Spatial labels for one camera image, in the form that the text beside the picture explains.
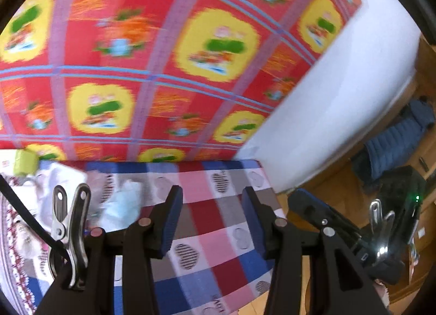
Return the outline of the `light blue tissue pack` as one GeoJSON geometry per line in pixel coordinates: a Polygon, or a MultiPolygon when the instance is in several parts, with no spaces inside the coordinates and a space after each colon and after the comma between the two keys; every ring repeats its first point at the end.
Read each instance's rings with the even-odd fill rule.
{"type": "Polygon", "coordinates": [[[97,227],[107,233],[123,230],[134,223],[142,208],[142,185],[140,182],[126,180],[113,195],[103,203],[97,227]]]}

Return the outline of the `white tissue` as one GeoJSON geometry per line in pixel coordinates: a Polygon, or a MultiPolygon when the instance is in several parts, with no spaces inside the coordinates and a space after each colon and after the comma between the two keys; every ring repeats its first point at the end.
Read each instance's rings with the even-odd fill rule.
{"type": "Polygon", "coordinates": [[[39,202],[38,219],[46,225],[52,223],[52,199],[54,187],[60,185],[66,191],[67,210],[70,210],[78,185],[86,182],[86,173],[55,161],[43,161],[36,174],[39,202]]]}

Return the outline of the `silver metal spring clamp right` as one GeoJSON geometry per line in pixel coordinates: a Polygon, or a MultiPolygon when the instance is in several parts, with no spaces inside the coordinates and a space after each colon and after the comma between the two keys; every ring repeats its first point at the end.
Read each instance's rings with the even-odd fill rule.
{"type": "Polygon", "coordinates": [[[390,210],[383,214],[381,200],[374,199],[369,207],[370,227],[372,231],[372,245],[376,253],[375,264],[388,256],[389,238],[395,221],[395,212],[390,210]]]}

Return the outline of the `silver metal spring clamp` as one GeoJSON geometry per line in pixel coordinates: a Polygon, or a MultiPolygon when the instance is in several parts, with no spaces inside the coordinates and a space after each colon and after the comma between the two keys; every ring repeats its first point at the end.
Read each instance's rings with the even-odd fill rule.
{"type": "Polygon", "coordinates": [[[372,231],[372,245],[376,253],[375,264],[388,256],[389,238],[395,221],[395,212],[390,210],[383,214],[381,200],[374,199],[369,207],[370,227],[372,231]]]}
{"type": "Polygon", "coordinates": [[[51,249],[48,254],[48,264],[53,277],[56,277],[62,266],[71,266],[71,275],[66,281],[69,288],[81,290],[85,284],[85,273],[88,268],[84,232],[88,214],[91,190],[85,183],[78,185],[72,198],[72,204],[67,205],[66,190],[55,186],[52,202],[52,238],[61,244],[62,252],[51,249]]]}

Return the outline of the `checkered heart bed sheet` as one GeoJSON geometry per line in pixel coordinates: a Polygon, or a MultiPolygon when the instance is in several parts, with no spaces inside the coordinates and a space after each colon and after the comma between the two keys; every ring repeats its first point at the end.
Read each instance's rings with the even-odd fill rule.
{"type": "MultiPolygon", "coordinates": [[[[86,173],[85,183],[92,190],[92,226],[103,203],[126,180],[142,185],[139,218],[162,203],[172,186],[183,188],[171,248],[162,260],[152,262],[161,314],[232,314],[268,290],[272,266],[253,248],[240,201],[243,189],[250,186],[263,204],[282,215],[258,162],[59,163],[86,173]]],[[[26,182],[13,181],[13,186],[39,221],[36,174],[26,182]]]]}

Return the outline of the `silver metal spring clamp left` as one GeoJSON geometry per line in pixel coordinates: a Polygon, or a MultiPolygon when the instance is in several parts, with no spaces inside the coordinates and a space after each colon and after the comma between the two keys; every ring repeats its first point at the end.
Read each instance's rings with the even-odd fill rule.
{"type": "Polygon", "coordinates": [[[62,266],[71,266],[71,275],[66,281],[69,288],[81,290],[85,284],[85,273],[88,268],[84,232],[88,214],[91,190],[85,183],[78,185],[72,198],[72,204],[67,205],[66,190],[55,186],[52,202],[52,238],[61,244],[62,252],[51,249],[48,254],[48,264],[53,277],[56,277],[62,266]]]}

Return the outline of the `yellow green small box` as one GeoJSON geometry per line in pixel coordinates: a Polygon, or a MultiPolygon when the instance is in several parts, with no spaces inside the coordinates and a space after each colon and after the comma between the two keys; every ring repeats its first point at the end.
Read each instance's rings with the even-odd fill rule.
{"type": "Polygon", "coordinates": [[[14,176],[34,175],[38,169],[39,157],[34,151],[25,149],[16,150],[13,163],[14,176]]]}

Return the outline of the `red patterned wall cloth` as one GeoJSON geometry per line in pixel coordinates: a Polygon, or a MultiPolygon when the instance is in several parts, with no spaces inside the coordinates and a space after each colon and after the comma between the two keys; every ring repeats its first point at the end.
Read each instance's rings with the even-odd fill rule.
{"type": "Polygon", "coordinates": [[[361,0],[1,0],[1,147],[228,160],[361,0]]]}

